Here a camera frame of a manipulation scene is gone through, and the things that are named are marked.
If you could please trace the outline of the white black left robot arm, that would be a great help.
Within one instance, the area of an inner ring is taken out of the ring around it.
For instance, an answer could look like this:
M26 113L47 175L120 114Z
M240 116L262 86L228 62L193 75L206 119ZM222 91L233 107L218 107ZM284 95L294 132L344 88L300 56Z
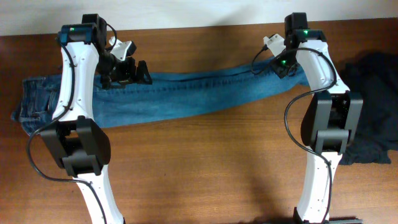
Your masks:
M93 223L124 223L109 181L110 141L95 123L95 74L105 90L129 84L152 84L145 61L135 61L134 42L107 38L110 25L98 14L85 14L81 23L62 26L57 39L63 68L60 94L52 120L35 131L55 163L77 184Z

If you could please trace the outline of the blue denim jeans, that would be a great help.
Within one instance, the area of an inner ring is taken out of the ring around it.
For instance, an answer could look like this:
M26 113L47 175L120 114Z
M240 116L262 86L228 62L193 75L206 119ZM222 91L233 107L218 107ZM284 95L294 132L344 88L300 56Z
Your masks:
M148 123L212 113L307 85L302 68L280 79L272 70L253 75L269 63L197 73L151 73L151 85L131 84L104 90L95 76L94 120L101 128Z

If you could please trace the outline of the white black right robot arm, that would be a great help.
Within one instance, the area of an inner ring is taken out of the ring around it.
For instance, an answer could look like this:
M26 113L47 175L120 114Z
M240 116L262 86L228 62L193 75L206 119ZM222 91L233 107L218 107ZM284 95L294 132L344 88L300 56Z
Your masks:
M308 27L306 13L291 13L284 26L283 37L264 38L275 57L271 68L284 78L296 65L301 66L312 97L302 120L301 140L294 141L307 153L307 166L292 221L334 223L329 215L333 181L347 146L353 142L363 99L340 78L323 31Z

